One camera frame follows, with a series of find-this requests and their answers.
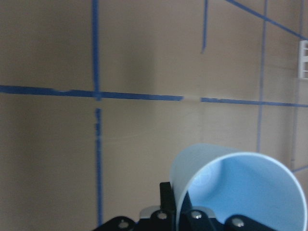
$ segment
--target metal screw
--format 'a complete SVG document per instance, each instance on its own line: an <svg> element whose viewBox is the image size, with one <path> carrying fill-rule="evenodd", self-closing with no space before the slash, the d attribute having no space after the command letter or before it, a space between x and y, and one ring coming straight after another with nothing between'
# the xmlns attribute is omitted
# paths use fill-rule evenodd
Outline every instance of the metal screw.
<svg viewBox="0 0 308 231"><path fill-rule="evenodd" d="M192 212L192 217L194 219L200 219L202 217L202 214L199 211L195 210Z"/></svg>
<svg viewBox="0 0 308 231"><path fill-rule="evenodd" d="M129 226L129 223L124 220L121 220L121 222L118 225L120 229L126 229L128 226Z"/></svg>
<svg viewBox="0 0 308 231"><path fill-rule="evenodd" d="M232 224L236 227L243 227L245 225L244 222L239 218L233 218Z"/></svg>
<svg viewBox="0 0 308 231"><path fill-rule="evenodd" d="M167 216L167 213L160 211L160 212L157 213L157 217L161 220L165 220L165 219L167 219L168 216Z"/></svg>

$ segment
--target vertical blue tape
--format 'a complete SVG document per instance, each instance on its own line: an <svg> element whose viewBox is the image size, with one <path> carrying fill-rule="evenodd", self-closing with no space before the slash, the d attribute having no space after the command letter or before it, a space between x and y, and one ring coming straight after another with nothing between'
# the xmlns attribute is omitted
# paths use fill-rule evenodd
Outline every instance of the vertical blue tape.
<svg viewBox="0 0 308 231"><path fill-rule="evenodd" d="M304 10L304 0L301 0L300 13L299 13L299 34L303 33L303 10ZM296 79L295 86L295 104L299 103L299 79ZM294 109L294 119L293 119L293 138L292 138L292 156L291 156L291 169L295 169L295 152L296 152L296 140L297 140L297 121L298 121L298 108Z"/></svg>
<svg viewBox="0 0 308 231"><path fill-rule="evenodd" d="M99 14L98 0L92 0L92 54L94 98L101 100L100 93L100 59L99 59Z"/></svg>
<svg viewBox="0 0 308 231"><path fill-rule="evenodd" d="M264 1L264 16L267 16L268 0ZM266 45L266 20L263 20L262 31L262 46L261 46L261 68L260 68L260 83L259 83L259 102L263 101L264 92L264 63L265 63L265 45ZM257 152L261 149L261 127L262 127L263 104L260 103L258 110L258 125L257 125Z"/></svg>
<svg viewBox="0 0 308 231"><path fill-rule="evenodd" d="M208 12L208 0L204 2L204 18L203 18L203 43L201 54L205 52L206 48L206 36L207 36L207 12Z"/></svg>
<svg viewBox="0 0 308 231"><path fill-rule="evenodd" d="M102 179L102 143L101 143L101 109L96 108L96 183L97 183L97 223L103 224L103 179Z"/></svg>

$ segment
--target white plastic object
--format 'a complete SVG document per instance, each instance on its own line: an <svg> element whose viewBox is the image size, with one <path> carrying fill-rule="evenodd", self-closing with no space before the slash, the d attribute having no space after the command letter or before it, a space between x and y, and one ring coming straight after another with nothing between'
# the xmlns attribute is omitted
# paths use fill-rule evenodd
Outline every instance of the white plastic object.
<svg viewBox="0 0 308 231"><path fill-rule="evenodd" d="M298 50L298 78L308 79L308 41L302 40L299 42Z"/></svg>
<svg viewBox="0 0 308 231"><path fill-rule="evenodd" d="M235 214L278 231L306 231L304 192L292 172L257 153L211 144L184 149L170 171L177 219L186 192L193 206L214 211L219 222Z"/></svg>

